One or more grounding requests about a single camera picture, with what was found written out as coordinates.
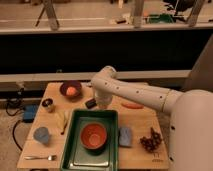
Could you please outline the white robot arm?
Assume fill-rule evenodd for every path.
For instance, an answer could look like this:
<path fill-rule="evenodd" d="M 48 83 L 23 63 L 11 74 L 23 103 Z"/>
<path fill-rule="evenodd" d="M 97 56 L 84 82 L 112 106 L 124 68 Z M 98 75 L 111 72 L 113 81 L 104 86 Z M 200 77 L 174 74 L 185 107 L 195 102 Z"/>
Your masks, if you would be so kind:
<path fill-rule="evenodd" d="M 213 171 L 212 92 L 181 92 L 119 81 L 111 66 L 96 73 L 91 84 L 99 108 L 107 108 L 117 95 L 171 115 L 169 171 Z"/>

